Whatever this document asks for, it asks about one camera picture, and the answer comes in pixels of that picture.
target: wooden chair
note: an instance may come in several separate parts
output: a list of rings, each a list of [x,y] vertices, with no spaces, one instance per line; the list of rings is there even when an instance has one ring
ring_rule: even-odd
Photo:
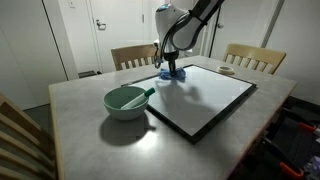
[[[136,62],[138,62],[139,66],[142,66],[142,60],[145,65],[149,65],[148,59],[151,60],[151,64],[154,64],[152,57],[156,53],[156,48],[152,44],[147,44],[111,49],[111,53],[116,70],[120,71],[123,70],[122,63],[125,64],[127,69],[130,68],[129,62],[131,62],[133,68],[138,66]]]
[[[0,179],[35,178],[56,179],[53,138],[0,94]]]
[[[243,59],[247,59],[244,62],[244,67],[248,68],[251,61],[253,62],[252,69],[257,70],[259,64],[260,71],[263,72],[267,65],[270,64],[271,68],[268,71],[269,74],[274,74],[274,72],[278,69],[282,60],[286,57],[285,52],[274,51],[265,48],[257,48],[253,46],[240,45],[240,44],[229,44],[227,50],[225,52],[223,61],[227,62],[228,56],[231,56],[230,63],[235,63],[235,58],[238,56],[239,59],[237,61],[237,65],[241,65],[243,63]]]

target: light green bowl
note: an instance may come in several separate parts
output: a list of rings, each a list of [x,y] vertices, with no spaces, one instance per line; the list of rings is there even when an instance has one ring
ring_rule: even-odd
[[[145,111],[149,98],[146,98],[132,109],[122,110],[120,108],[144,92],[144,89],[134,86],[114,89],[104,96],[104,106],[110,115],[116,119],[135,119]]]

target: wall outlet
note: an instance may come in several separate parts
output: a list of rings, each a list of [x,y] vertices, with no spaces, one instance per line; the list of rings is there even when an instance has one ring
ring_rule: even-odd
[[[68,0],[70,8],[76,8],[76,0]]]

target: black frame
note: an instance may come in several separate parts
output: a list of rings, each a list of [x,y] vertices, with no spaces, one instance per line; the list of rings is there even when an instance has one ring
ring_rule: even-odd
[[[215,71],[212,71],[210,69],[206,69],[194,64],[190,64],[187,66],[184,66],[183,68],[188,68],[191,66],[195,66],[195,67],[199,67],[202,68],[204,70],[207,71],[211,71],[213,73],[217,73]],[[141,81],[145,81],[154,77],[157,77],[158,75],[154,75],[154,76],[150,76],[150,77],[146,77],[137,81],[133,81],[127,84],[123,84],[121,86],[129,86]],[[168,119],[167,117],[165,117],[164,115],[162,115],[160,112],[158,112],[156,109],[154,109],[152,106],[148,105],[147,106],[147,110],[150,111],[154,116],[156,116],[159,120],[161,120],[163,123],[169,125],[172,129],[174,129],[175,131],[177,131],[181,136],[183,136],[184,138],[186,138],[189,142],[191,142],[192,144],[196,144],[199,140],[201,140],[215,125],[217,125],[221,120],[223,120],[238,104],[240,104],[246,97],[248,97],[255,89],[256,89],[256,84],[244,81],[242,79],[238,79],[235,77],[230,77],[227,76],[229,78],[233,78],[239,81],[243,81],[246,83],[251,84],[251,87],[248,88],[245,92],[243,92],[239,97],[237,97],[235,100],[233,100],[227,107],[225,107],[220,113],[218,113],[215,117],[213,117],[206,125],[204,125],[197,133],[195,133],[193,136],[190,136],[188,133],[186,133],[183,129],[181,129],[179,126],[177,126],[176,124],[174,124],[170,119]]]

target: gray tabletop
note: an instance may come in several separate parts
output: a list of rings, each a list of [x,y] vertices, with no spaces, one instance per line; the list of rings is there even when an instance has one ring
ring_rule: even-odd
[[[234,77],[255,83],[257,90],[192,145],[148,111],[120,122],[103,106],[110,90],[159,72],[153,65],[50,85],[60,178],[226,179],[296,85],[202,56],[176,64],[211,70],[229,66]]]

